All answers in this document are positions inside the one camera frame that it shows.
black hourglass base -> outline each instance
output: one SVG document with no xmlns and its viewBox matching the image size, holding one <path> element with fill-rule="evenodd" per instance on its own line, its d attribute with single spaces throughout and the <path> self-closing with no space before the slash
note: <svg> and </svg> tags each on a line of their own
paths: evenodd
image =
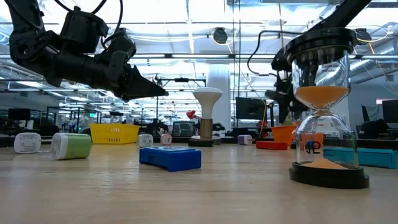
<svg viewBox="0 0 398 224">
<path fill-rule="evenodd" d="M 356 168 L 347 164 L 339 164 L 348 169 L 324 169 L 302 166 L 293 162 L 289 169 L 291 180 L 302 184 L 334 189 L 365 189 L 369 187 L 369 176 L 364 174 L 363 168 Z"/>
</svg>

yellow plastic basket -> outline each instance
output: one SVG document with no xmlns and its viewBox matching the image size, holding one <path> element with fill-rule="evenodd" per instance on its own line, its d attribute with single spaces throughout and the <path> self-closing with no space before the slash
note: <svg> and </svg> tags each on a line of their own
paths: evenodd
<svg viewBox="0 0 398 224">
<path fill-rule="evenodd" d="M 131 124 L 91 124 L 91 138 L 94 144 L 127 144 L 138 138 L 140 126 Z"/>
</svg>

blue plastic case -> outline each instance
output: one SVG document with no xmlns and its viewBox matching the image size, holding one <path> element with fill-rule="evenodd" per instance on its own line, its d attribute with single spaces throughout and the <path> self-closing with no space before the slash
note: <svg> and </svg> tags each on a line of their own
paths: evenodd
<svg viewBox="0 0 398 224">
<path fill-rule="evenodd" d="M 331 161 L 352 161 L 353 150 L 340 147 L 323 148 L 323 157 Z M 358 148 L 358 160 L 362 166 L 396 169 L 398 154 L 392 149 Z"/>
<path fill-rule="evenodd" d="M 139 162 L 163 167 L 170 172 L 201 167 L 201 151 L 185 147 L 145 147 L 139 150 Z"/>
</svg>

hourglass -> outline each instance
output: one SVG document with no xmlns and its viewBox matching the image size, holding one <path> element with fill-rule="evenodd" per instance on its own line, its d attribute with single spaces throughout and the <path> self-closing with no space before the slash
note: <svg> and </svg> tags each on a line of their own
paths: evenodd
<svg viewBox="0 0 398 224">
<path fill-rule="evenodd" d="M 349 55 L 356 43 L 354 31 L 334 28 L 308 32 L 286 46 L 294 95 L 311 109 L 295 130 L 292 180 L 340 189 L 369 187 L 359 167 L 355 132 L 330 112 L 350 92 Z"/>
</svg>

green can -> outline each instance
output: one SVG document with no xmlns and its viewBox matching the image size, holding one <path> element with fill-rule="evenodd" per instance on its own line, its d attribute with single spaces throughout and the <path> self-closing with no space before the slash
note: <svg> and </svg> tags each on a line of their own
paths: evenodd
<svg viewBox="0 0 398 224">
<path fill-rule="evenodd" d="M 88 134 L 56 133 L 52 137 L 51 151 L 55 160 L 83 159 L 91 152 L 91 137 Z"/>
</svg>

